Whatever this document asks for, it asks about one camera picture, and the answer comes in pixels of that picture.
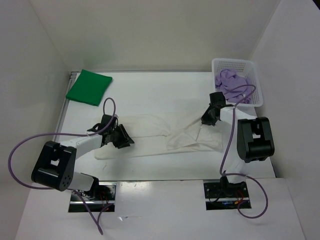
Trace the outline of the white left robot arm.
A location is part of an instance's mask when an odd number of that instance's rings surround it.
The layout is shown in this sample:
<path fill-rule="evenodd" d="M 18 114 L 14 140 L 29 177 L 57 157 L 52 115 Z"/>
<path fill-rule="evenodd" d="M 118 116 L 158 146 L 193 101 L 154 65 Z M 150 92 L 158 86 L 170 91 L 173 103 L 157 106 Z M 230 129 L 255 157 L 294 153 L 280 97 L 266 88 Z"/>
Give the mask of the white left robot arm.
<path fill-rule="evenodd" d="M 100 194 L 97 177 L 75 172 L 76 160 L 81 156 L 112 143 L 117 149 L 133 145 L 122 124 L 108 127 L 102 133 L 95 132 L 73 138 L 65 142 L 48 141 L 44 144 L 38 160 L 31 173 L 34 183 L 63 192 L 78 190 L 89 200 L 96 199 Z"/>

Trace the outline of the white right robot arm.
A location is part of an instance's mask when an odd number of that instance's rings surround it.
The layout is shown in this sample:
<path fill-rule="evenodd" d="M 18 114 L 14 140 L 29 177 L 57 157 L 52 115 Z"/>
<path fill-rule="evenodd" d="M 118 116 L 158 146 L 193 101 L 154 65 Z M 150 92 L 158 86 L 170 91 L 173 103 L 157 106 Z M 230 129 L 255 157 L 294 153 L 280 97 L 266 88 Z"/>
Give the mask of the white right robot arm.
<path fill-rule="evenodd" d="M 231 130 L 225 147 L 219 173 L 223 181 L 219 191 L 225 197 L 237 191 L 237 185 L 250 179 L 247 165 L 252 162 L 263 162 L 275 153 L 275 145 L 270 121 L 267 117 L 257 117 L 241 111 L 236 106 L 210 105 L 201 117 L 201 123 L 215 126 L 218 122 L 230 124 Z M 230 168 L 225 163 L 235 141 L 238 159 Z"/>

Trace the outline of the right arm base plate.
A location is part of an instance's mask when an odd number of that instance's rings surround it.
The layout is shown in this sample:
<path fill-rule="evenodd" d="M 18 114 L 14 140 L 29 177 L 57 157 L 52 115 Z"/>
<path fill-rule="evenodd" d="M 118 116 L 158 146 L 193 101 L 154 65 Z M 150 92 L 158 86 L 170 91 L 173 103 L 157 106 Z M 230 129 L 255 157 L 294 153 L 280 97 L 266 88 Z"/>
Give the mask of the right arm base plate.
<path fill-rule="evenodd" d="M 207 211 L 236 210 L 241 202 L 241 209 L 251 209 L 249 192 L 246 183 L 234 192 L 225 193 L 219 180 L 203 182 L 205 206 Z"/>

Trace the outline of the white t shirt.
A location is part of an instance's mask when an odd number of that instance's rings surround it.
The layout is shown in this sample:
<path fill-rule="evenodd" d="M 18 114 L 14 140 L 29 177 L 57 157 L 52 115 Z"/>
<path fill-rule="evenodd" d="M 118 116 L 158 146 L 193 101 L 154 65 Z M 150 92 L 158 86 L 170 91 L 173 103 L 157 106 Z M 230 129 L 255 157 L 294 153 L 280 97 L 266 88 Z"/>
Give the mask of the white t shirt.
<path fill-rule="evenodd" d="M 119 117 L 134 144 L 118 149 L 108 144 L 94 151 L 97 160 L 155 155 L 222 152 L 220 130 L 201 122 L 203 110 Z"/>

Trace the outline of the green t shirt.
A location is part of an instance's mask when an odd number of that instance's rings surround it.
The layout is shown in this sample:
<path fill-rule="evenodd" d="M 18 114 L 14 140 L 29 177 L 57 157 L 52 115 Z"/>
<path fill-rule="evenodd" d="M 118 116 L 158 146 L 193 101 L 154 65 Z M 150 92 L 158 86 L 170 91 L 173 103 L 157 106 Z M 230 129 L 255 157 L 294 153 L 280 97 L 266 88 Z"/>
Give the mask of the green t shirt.
<path fill-rule="evenodd" d="M 70 101 L 97 107 L 112 81 L 110 76 L 83 69 L 65 97 Z"/>

